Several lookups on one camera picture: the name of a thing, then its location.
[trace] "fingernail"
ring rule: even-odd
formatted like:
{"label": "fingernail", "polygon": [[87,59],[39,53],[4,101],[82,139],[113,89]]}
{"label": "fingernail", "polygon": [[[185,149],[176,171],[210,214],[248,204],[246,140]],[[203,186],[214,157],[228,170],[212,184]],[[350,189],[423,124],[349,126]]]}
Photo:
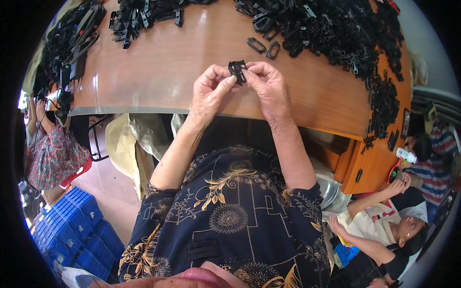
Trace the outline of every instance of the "fingernail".
{"label": "fingernail", "polygon": [[232,75],[231,77],[227,78],[226,80],[230,85],[234,85],[237,82],[237,77]]}

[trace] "wooden table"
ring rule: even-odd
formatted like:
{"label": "wooden table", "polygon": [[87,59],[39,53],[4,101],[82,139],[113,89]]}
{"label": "wooden table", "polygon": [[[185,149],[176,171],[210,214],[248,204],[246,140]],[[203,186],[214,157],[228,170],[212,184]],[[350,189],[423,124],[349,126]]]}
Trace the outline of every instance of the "wooden table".
{"label": "wooden table", "polygon": [[[337,166],[338,179],[346,193],[363,193],[382,184],[396,157],[389,152],[387,140],[375,141],[375,147],[360,154],[371,111],[368,91],[361,79],[339,66],[331,66],[324,55],[316,57],[304,51],[296,59],[281,49],[275,61],[259,55],[247,45],[254,37],[270,43],[253,30],[252,18],[235,11],[231,0],[209,6],[190,5],[184,11],[184,26],[173,20],[156,23],[142,30],[127,50],[112,41],[108,29],[115,0],[105,5],[107,14],[98,31],[99,40],[89,50],[85,75],[76,92],[70,115],[106,113],[188,113],[192,87],[197,77],[210,65],[227,66],[229,61],[268,61],[286,80],[293,118],[297,125],[352,139],[349,150]],[[280,35],[276,39],[280,44]],[[403,109],[410,108],[408,55],[402,47],[402,73],[398,82],[387,59],[381,55],[379,69],[389,71],[396,84],[400,110],[396,124],[388,132],[401,130]],[[256,93],[245,87],[225,97],[219,113],[235,117],[264,119]],[[396,145],[402,147],[399,139]],[[357,171],[363,169],[359,183]]]}

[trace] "navy floral blouse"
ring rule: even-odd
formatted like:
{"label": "navy floral blouse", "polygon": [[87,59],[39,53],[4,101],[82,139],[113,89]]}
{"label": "navy floral blouse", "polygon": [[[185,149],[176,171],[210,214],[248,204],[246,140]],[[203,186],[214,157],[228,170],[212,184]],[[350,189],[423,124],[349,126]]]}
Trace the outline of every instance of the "navy floral blouse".
{"label": "navy floral blouse", "polygon": [[278,159],[238,146],[197,157],[182,189],[152,185],[120,281],[170,277],[210,261],[250,287],[327,287],[319,185],[285,189]]}

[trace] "red floral shirt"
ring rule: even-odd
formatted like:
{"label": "red floral shirt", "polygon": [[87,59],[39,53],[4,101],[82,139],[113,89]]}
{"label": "red floral shirt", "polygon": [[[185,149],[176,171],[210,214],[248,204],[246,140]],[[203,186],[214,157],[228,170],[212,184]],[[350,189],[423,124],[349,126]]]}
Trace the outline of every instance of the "red floral shirt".
{"label": "red floral shirt", "polygon": [[31,148],[29,183],[38,190],[53,189],[77,172],[88,160],[89,151],[80,146],[72,132],[56,127],[51,134],[38,129]]}

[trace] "blue plastic crate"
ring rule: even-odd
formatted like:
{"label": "blue plastic crate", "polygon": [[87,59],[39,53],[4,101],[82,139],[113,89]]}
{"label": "blue plastic crate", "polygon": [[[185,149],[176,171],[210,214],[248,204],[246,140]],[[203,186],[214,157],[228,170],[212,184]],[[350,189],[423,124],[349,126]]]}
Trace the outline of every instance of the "blue plastic crate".
{"label": "blue plastic crate", "polygon": [[99,277],[101,280],[106,281],[109,278],[109,271],[103,267],[103,265],[88,249],[83,249],[77,259],[75,259],[75,262],[86,271],[96,277]]}
{"label": "blue plastic crate", "polygon": [[47,216],[39,222],[33,235],[39,250],[44,253],[52,247],[62,246],[62,249],[59,249],[62,253],[74,256],[82,246],[82,242],[72,227],[66,221],[56,221]]}
{"label": "blue plastic crate", "polygon": [[343,268],[360,252],[357,247],[346,247],[342,243],[339,243],[335,248],[336,253],[343,264]]}
{"label": "blue plastic crate", "polygon": [[80,188],[73,188],[69,193],[64,195],[64,198],[82,211],[92,228],[96,227],[103,218],[95,197]]}
{"label": "blue plastic crate", "polygon": [[46,217],[39,222],[32,238],[50,269],[53,269],[54,260],[63,266],[71,264],[82,245],[68,223],[61,222],[59,225],[49,222]]}
{"label": "blue plastic crate", "polygon": [[94,234],[102,239],[115,259],[119,260],[122,257],[125,246],[108,221],[102,219],[95,227]]}
{"label": "blue plastic crate", "polygon": [[85,242],[93,231],[93,227],[91,227],[80,208],[66,198],[62,198],[56,203],[45,217],[53,218],[55,222],[66,221],[78,235],[81,242]]}
{"label": "blue plastic crate", "polygon": [[104,242],[97,235],[92,234],[84,244],[85,249],[90,251],[98,259],[104,268],[108,271],[112,269],[115,263],[115,257],[109,251]]}

